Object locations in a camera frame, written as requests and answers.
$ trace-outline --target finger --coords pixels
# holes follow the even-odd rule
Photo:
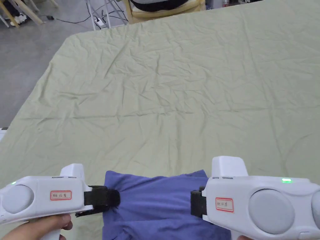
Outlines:
[[[63,229],[64,229],[64,230],[71,230],[72,227],[73,227],[73,224],[72,224],[72,222],[70,221],[70,222],[68,223],[68,225],[65,226]]]
[[[67,240],[64,236],[60,235],[59,240]]]
[[[53,230],[62,229],[71,221],[70,215],[63,216],[50,216],[41,218],[36,222],[27,224],[30,232],[33,233],[35,239],[42,238],[44,235],[52,232]]]

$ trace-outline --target black cable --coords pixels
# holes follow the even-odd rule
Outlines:
[[[117,1],[114,1],[115,2],[115,4],[118,6],[118,8],[122,11],[122,9],[119,7],[119,5],[118,5],[118,3],[117,3]],[[127,20],[127,22],[128,22],[128,19],[127,19],[127,17],[125,16],[125,14],[124,14],[124,12],[122,11],[122,13],[123,13],[123,15],[124,15],[124,18]]]
[[[110,15],[109,15],[109,17],[121,19],[120,17],[116,17],[116,16],[110,16]]]
[[[87,10],[88,10],[88,13],[89,13],[89,17],[87,17],[85,20],[80,21],[80,22],[69,22],[69,21],[61,20],[61,19],[59,19],[59,18],[56,18],[56,20],[59,20],[59,21],[61,21],[61,22],[68,22],[68,23],[81,23],[81,22],[85,22],[85,21],[87,21],[87,20],[91,17],[91,16],[90,16],[90,12],[89,12],[88,4],[86,3],[86,5],[87,5]]]
[[[89,17],[87,17],[85,20],[83,20],[83,21],[79,21],[79,22],[69,22],[69,21],[65,21],[65,20],[61,20],[61,19],[59,19],[59,18],[56,18],[56,20],[59,20],[59,21],[61,21],[61,22],[68,22],[68,23],[74,23],[74,24],[76,24],[76,23],[81,23],[81,22],[85,22],[85,21],[87,21],[90,17],[91,17],[91,15],[90,15],[90,12],[89,12],[89,7],[88,7],[88,4],[86,3],[86,5],[87,5],[87,10],[88,10],[88,13],[89,13]]]

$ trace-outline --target red-bordered label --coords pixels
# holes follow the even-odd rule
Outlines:
[[[216,197],[216,209],[223,212],[234,212],[233,199]]]
[[[61,201],[61,200],[71,200],[71,191],[51,191],[50,200],[51,201]]]

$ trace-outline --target chair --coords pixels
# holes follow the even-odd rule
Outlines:
[[[130,0],[124,0],[130,24],[144,22],[152,19],[168,17],[188,12],[199,12],[205,10],[205,0],[188,0],[185,4],[172,10],[161,10],[157,12],[145,12],[135,7]]]
[[[10,12],[8,11],[8,9],[5,7],[5,5],[2,3],[2,0],[0,0],[0,8],[2,9],[2,11],[8,16],[8,18],[11,20],[11,22],[13,22],[13,24],[16,26],[16,28],[19,27],[19,24],[14,20],[14,17],[10,14]],[[4,24],[9,27],[9,25],[7,24],[7,22],[5,21],[5,19],[0,15],[0,19],[4,22]]]

